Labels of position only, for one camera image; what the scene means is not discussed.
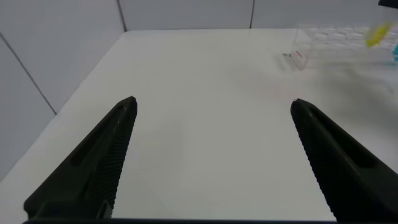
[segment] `white wall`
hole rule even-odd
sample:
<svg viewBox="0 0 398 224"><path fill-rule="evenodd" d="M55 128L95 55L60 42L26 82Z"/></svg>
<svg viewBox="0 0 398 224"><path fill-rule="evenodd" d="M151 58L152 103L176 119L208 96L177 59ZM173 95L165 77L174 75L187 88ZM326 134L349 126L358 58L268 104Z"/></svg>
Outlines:
<svg viewBox="0 0 398 224"><path fill-rule="evenodd" d="M17 59L0 39L0 180L54 117Z"/></svg>
<svg viewBox="0 0 398 224"><path fill-rule="evenodd" d="M379 0L255 0L252 28L296 28L301 23L368 24L398 18Z"/></svg>
<svg viewBox="0 0 398 224"><path fill-rule="evenodd" d="M249 28L253 1L121 0L128 30Z"/></svg>
<svg viewBox="0 0 398 224"><path fill-rule="evenodd" d="M59 111L123 25L116 0L0 0L0 31Z"/></svg>

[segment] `transparent plastic container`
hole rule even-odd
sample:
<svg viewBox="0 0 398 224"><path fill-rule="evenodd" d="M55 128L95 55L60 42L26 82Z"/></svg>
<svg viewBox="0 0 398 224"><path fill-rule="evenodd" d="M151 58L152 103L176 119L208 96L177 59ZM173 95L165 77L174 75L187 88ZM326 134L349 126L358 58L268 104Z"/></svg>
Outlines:
<svg viewBox="0 0 398 224"><path fill-rule="evenodd" d="M308 63L369 63L395 65L398 29L394 27L380 45L367 48L365 36L370 26L302 25L297 29L291 56L298 69Z"/></svg>

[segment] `white tabletop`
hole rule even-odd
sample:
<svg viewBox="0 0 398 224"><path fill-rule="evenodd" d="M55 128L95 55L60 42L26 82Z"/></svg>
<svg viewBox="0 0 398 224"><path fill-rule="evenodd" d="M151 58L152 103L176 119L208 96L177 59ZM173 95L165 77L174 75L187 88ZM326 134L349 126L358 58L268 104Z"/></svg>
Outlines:
<svg viewBox="0 0 398 224"><path fill-rule="evenodd" d="M2 222L26 220L24 200L130 95L138 114L113 217L334 220L290 104L312 102L397 171L396 71L292 70L281 53L293 38L291 29L125 33L0 182Z"/></svg>

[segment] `yellow clip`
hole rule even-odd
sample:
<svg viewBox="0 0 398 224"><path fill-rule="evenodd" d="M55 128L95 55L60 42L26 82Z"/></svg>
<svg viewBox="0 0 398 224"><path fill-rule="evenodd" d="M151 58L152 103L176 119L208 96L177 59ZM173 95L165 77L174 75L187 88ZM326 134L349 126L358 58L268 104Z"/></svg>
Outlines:
<svg viewBox="0 0 398 224"><path fill-rule="evenodd" d="M386 22L385 24L379 25L376 29L369 30L366 38L366 46L368 48L379 45L384 39L387 33L391 30L393 22Z"/></svg>

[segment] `wall seam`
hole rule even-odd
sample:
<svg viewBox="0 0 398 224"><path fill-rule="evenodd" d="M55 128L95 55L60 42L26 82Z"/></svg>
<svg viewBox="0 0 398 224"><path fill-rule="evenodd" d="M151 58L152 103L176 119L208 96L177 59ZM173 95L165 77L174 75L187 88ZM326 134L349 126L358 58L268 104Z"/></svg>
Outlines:
<svg viewBox="0 0 398 224"><path fill-rule="evenodd" d="M253 5L252 5L252 8L251 8L251 17L250 17L250 29L251 29L251 26L253 25L253 15L254 15L254 5L255 5L255 3L256 3L256 0L253 0Z"/></svg>
<svg viewBox="0 0 398 224"><path fill-rule="evenodd" d="M39 86L37 85L37 83L35 82L35 80L33 79L32 75L28 72L28 70L26 69L25 65L22 63L21 59L18 57L18 55L16 54L15 50L11 47L11 45L9 44L9 42L7 41L7 39L5 38L5 36L0 32L0 39L6 44L6 46L8 47L8 49L11 51L11 53L14 55L14 57L17 59L17 61L19 62L19 64L21 65L22 69L26 72L27 76L30 78L30 80L32 81L33 85L35 85L36 89L39 91L40 95L42 95L43 99L45 100L45 102L47 103L47 105L50 107L50 109L52 110L52 112L57 115L57 112L55 112L54 108L51 106L49 100L45 97L45 95L43 94L42 90L39 88Z"/></svg>
<svg viewBox="0 0 398 224"><path fill-rule="evenodd" d="M123 11L122 11L122 6L120 5L120 0L116 0L116 2L118 3L119 15L120 15L120 19L122 20L122 24L123 24L123 32L127 32L126 22L124 21L124 16L123 16Z"/></svg>

